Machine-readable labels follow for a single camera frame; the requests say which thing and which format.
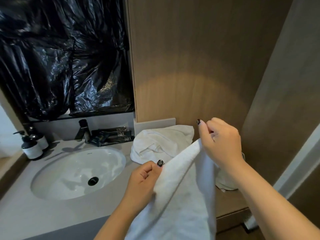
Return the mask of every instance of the faucet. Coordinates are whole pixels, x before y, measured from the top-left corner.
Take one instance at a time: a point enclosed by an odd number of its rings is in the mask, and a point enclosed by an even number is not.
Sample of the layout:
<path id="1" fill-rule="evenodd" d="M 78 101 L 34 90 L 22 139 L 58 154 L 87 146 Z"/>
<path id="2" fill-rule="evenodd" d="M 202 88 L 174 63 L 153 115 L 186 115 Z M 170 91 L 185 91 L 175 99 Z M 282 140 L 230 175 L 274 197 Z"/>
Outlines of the faucet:
<path id="1" fill-rule="evenodd" d="M 88 127 L 87 120 L 79 120 L 79 125 L 80 129 L 74 139 L 76 141 L 81 141 L 84 136 L 84 142 L 88 144 L 91 138 L 91 133 Z"/>

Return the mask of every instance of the painted nail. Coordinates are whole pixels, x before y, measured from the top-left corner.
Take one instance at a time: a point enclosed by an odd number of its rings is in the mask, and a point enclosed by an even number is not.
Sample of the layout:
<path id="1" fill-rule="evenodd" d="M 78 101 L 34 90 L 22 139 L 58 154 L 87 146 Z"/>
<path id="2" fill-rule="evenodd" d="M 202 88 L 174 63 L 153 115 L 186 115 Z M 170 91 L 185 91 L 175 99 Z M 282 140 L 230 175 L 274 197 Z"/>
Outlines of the painted nail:
<path id="1" fill-rule="evenodd" d="M 158 163 L 157 163 L 157 165 L 158 165 L 159 167 L 162 167 L 162 166 L 164 165 L 164 162 L 163 162 L 162 160 L 159 160 Z"/>

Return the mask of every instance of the sink basin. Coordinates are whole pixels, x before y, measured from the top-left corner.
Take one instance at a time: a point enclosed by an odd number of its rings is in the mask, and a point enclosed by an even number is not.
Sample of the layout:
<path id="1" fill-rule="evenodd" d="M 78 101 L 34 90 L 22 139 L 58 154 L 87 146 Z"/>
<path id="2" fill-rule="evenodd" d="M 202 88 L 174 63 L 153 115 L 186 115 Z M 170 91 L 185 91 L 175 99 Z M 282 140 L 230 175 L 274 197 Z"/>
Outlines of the sink basin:
<path id="1" fill-rule="evenodd" d="M 125 165 L 124 154 L 114 148 L 76 151 L 42 168 L 33 178 L 31 191 L 46 200 L 81 197 L 109 184 Z"/>

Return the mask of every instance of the white label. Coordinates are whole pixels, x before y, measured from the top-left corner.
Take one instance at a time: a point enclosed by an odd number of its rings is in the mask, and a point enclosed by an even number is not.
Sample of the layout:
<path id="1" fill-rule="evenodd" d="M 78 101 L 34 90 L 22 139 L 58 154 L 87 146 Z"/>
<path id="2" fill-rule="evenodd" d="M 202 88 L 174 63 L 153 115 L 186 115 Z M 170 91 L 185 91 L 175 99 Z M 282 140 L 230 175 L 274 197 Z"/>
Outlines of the white label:
<path id="1" fill-rule="evenodd" d="M 46 140 L 46 138 L 43 136 L 41 139 L 37 140 L 39 147 L 44 150 L 46 149 L 49 145 Z"/>
<path id="2" fill-rule="evenodd" d="M 40 148 L 40 146 L 38 144 L 36 144 L 35 146 L 33 146 L 31 148 L 22 149 L 22 150 L 29 159 L 34 159 L 34 158 L 40 157 L 43 153 L 42 149 Z"/>

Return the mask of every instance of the person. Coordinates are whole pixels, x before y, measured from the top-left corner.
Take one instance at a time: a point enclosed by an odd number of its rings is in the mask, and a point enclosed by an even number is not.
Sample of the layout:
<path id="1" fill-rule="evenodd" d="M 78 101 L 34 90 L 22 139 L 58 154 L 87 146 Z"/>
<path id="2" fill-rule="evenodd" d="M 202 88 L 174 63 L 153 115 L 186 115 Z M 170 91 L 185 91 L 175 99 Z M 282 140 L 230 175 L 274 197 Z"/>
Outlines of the person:
<path id="1" fill-rule="evenodd" d="M 267 240 L 320 239 L 320 230 L 242 159 L 236 128 L 212 118 L 207 123 L 200 120 L 199 134 L 207 155 L 238 185 Z M 151 200 L 161 171 L 149 161 L 132 172 L 122 201 L 95 240 L 125 238 L 134 218 Z"/>

